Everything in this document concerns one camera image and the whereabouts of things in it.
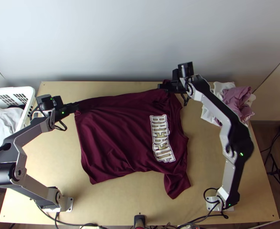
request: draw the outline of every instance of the tripod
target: tripod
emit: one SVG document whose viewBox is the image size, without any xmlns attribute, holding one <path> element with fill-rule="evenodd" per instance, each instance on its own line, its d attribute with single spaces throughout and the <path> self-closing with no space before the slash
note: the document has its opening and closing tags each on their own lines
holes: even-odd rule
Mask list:
<svg viewBox="0 0 280 229">
<path fill-rule="evenodd" d="M 272 154 L 270 154 L 269 156 L 272 159 L 272 169 L 270 172 L 267 173 L 267 175 L 272 175 L 276 179 L 276 181 L 280 184 L 280 169 L 278 168 Z"/>
</svg>

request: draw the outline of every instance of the pink clothing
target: pink clothing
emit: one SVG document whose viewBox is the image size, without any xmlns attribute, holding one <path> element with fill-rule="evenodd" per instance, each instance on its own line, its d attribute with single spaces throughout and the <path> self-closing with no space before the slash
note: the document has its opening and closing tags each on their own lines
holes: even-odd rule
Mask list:
<svg viewBox="0 0 280 229">
<path fill-rule="evenodd" d="M 251 87 L 233 87 L 224 89 L 223 102 L 231 108 L 243 123 L 248 123 L 248 119 L 254 115 L 250 106 L 245 104 L 251 95 Z"/>
</svg>

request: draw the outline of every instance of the maroon t-shirt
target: maroon t-shirt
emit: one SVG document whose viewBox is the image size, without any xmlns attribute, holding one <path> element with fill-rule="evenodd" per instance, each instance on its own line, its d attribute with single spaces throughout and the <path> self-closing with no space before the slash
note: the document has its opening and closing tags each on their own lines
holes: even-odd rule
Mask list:
<svg viewBox="0 0 280 229">
<path fill-rule="evenodd" d="M 80 101 L 75 122 L 90 182 L 152 170 L 164 173 L 172 199 L 189 188 L 181 108 L 162 89 Z"/>
</svg>

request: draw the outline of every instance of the metal bracket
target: metal bracket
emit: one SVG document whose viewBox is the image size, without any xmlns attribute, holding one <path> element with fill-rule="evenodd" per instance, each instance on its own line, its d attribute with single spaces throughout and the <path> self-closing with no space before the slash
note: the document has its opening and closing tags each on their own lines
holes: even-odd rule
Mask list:
<svg viewBox="0 0 280 229">
<path fill-rule="evenodd" d="M 62 196 L 62 201 L 64 202 L 64 203 L 66 203 L 66 206 L 63 206 L 63 208 L 61 209 L 61 207 L 60 208 L 53 208 L 53 209 L 51 209 L 51 208 L 42 208 L 42 210 L 44 211 L 44 212 L 63 212 L 63 211 L 65 211 L 65 212 L 70 212 L 70 211 L 72 211 L 72 207 L 73 207 L 73 198 L 72 197 L 64 197 L 64 196 Z"/>
<path fill-rule="evenodd" d="M 207 200 L 209 200 L 210 202 L 214 202 L 214 201 L 217 201 L 218 198 L 216 196 L 213 196 L 213 197 L 206 197 Z M 207 210 L 210 211 L 214 206 L 215 206 L 216 203 L 208 203 L 206 202 L 206 206 L 207 206 Z M 214 209 L 213 211 L 222 211 L 222 206 L 223 204 L 222 203 L 219 203 Z M 234 208 L 233 206 L 230 207 L 230 208 L 227 208 L 223 211 L 234 211 Z"/>
</svg>

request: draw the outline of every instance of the silver arm segment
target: silver arm segment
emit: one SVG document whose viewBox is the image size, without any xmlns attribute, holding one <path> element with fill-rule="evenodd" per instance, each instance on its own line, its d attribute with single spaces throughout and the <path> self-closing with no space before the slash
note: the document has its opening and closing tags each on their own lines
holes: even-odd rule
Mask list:
<svg viewBox="0 0 280 229">
<path fill-rule="evenodd" d="M 33 199 L 45 211 L 71 211 L 73 198 L 62 196 L 56 187 L 46 187 L 25 168 L 27 155 L 22 147 L 41 133 L 54 130 L 55 108 L 44 110 L 45 117 L 34 118 L 31 124 L 7 137 L 0 153 L 0 187 L 11 188 Z"/>
</svg>

